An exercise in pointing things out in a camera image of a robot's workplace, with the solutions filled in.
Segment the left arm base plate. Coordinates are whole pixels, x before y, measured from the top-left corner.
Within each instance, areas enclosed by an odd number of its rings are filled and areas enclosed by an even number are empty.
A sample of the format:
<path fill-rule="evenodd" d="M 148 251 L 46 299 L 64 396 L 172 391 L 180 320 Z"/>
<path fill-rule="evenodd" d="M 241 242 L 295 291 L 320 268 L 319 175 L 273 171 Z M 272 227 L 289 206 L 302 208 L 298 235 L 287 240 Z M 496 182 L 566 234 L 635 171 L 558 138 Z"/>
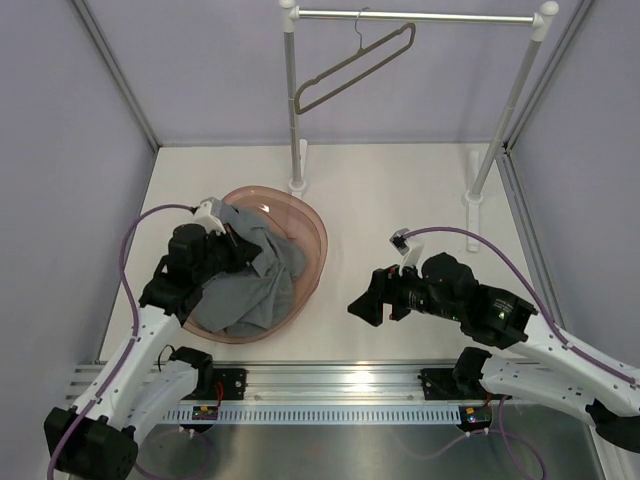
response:
<path fill-rule="evenodd" d="M 244 399 L 247 370 L 243 368 L 207 368 L 199 371 L 195 390 L 184 400 L 239 401 Z"/>

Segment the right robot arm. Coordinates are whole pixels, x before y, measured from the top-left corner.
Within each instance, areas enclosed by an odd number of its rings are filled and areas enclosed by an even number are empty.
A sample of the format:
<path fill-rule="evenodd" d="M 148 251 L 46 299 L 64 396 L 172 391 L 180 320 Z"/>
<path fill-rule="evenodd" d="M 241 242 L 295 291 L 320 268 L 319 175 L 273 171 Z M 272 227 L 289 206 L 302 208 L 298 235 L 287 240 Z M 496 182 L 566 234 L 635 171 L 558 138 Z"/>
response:
<path fill-rule="evenodd" d="M 532 400 L 583 421 L 621 449 L 638 452 L 638 369 L 553 329 L 531 303 L 479 283 L 453 256 L 430 257 L 420 269 L 375 270 L 367 290 L 347 310 L 377 327 L 386 305 L 394 321 L 412 312 L 429 314 L 459 323 L 475 341 L 452 374 L 461 395 Z"/>

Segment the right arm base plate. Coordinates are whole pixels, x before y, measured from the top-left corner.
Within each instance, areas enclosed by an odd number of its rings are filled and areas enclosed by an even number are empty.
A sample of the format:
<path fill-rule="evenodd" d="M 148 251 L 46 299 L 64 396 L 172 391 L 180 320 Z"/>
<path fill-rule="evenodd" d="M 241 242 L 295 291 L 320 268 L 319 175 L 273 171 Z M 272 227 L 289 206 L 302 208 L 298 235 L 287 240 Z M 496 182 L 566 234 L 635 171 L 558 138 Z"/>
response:
<path fill-rule="evenodd" d="M 489 392 L 480 385 L 479 370 L 464 370 L 462 367 L 427 367 L 419 371 L 425 400 L 486 400 L 491 396 L 500 400 L 505 394 Z"/>

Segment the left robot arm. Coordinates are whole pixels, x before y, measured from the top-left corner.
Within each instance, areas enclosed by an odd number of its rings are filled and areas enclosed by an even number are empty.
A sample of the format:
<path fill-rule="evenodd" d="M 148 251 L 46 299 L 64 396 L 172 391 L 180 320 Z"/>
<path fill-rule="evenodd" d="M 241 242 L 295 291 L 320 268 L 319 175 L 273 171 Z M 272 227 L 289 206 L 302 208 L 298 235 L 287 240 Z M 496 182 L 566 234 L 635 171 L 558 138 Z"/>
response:
<path fill-rule="evenodd" d="M 47 476 L 56 471 L 84 479 L 125 479 L 140 446 L 168 411 L 187 396 L 208 396 L 215 385 L 210 355 L 184 347 L 149 384 L 143 383 L 170 338 L 220 273 L 236 273 L 261 254 L 229 225 L 207 230 L 177 227 L 152 279 L 133 305 L 133 326 L 117 353 L 68 409 L 45 419 L 50 453 Z"/>

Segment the grey shirt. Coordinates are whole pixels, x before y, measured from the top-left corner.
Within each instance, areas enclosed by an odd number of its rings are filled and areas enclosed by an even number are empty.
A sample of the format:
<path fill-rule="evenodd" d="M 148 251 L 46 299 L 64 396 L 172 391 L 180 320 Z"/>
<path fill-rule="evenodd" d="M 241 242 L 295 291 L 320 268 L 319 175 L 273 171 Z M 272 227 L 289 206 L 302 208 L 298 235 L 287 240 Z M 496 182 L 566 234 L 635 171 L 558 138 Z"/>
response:
<path fill-rule="evenodd" d="M 292 312 L 294 282 L 304 272 L 304 252 L 277 235 L 259 214 L 213 201 L 218 218 L 262 249 L 237 273 L 220 273 L 204 286 L 203 298 L 192 312 L 200 328 L 214 334 L 248 338 L 265 333 Z"/>

